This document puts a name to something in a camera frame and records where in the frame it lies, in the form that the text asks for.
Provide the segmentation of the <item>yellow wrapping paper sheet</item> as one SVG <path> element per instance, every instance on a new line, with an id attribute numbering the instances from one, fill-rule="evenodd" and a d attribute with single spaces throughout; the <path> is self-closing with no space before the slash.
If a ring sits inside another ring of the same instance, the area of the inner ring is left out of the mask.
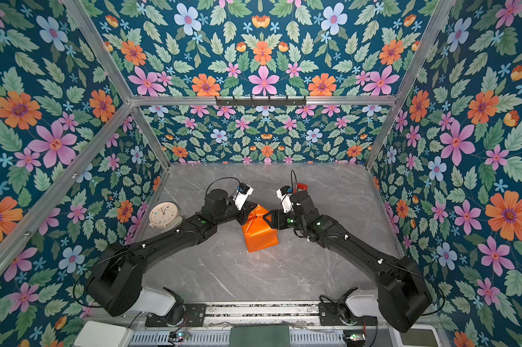
<path id="1" fill-rule="evenodd" d="M 271 228 L 264 217 L 270 211 L 257 206 L 247 217 L 242 232 L 248 252 L 253 253 L 278 245 L 278 230 Z"/>

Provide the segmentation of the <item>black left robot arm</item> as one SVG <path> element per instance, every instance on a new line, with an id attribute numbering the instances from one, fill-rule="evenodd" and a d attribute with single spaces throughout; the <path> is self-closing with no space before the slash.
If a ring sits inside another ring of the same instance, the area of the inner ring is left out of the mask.
<path id="1" fill-rule="evenodd" d="M 91 270 L 86 292 L 113 317 L 140 311 L 179 320 L 183 315 L 180 296 L 168 288 L 144 287 L 143 275 L 167 257 L 207 241 L 222 224 L 236 221 L 245 225 L 257 207 L 247 200 L 253 191 L 245 183 L 230 197 L 225 190 L 214 189 L 206 194 L 202 209 L 178 226 L 144 241 L 109 246 Z"/>

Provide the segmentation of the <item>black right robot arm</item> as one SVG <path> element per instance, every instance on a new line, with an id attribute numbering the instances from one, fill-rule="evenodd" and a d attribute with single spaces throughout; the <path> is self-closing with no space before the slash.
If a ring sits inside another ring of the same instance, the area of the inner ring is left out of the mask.
<path id="1" fill-rule="evenodd" d="M 266 214 L 265 221 L 277 230 L 293 229 L 360 269 L 375 284 L 379 313 L 392 328 L 406 333 L 424 315 L 433 298 L 414 260 L 385 254 L 355 237 L 335 218 L 319 213 L 307 191 L 284 186 L 275 193 L 282 208 Z"/>

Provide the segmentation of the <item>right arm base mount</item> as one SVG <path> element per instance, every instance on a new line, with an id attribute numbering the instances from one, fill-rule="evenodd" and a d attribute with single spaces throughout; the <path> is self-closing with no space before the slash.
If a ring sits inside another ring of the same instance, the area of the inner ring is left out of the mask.
<path id="1" fill-rule="evenodd" d="M 319 320 L 322 326 L 370 326 L 378 325 L 377 318 L 353 313 L 346 305 L 346 298 L 332 299 L 326 295 L 319 296 Z"/>

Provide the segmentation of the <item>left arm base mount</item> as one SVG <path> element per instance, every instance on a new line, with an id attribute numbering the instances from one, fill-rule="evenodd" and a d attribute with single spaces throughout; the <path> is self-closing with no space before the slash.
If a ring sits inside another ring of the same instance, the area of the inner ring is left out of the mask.
<path id="1" fill-rule="evenodd" d="M 165 315 L 148 314 L 146 328 L 198 328 L 206 318 L 207 305 L 185 303 L 180 296 L 175 296 L 175 303 Z"/>

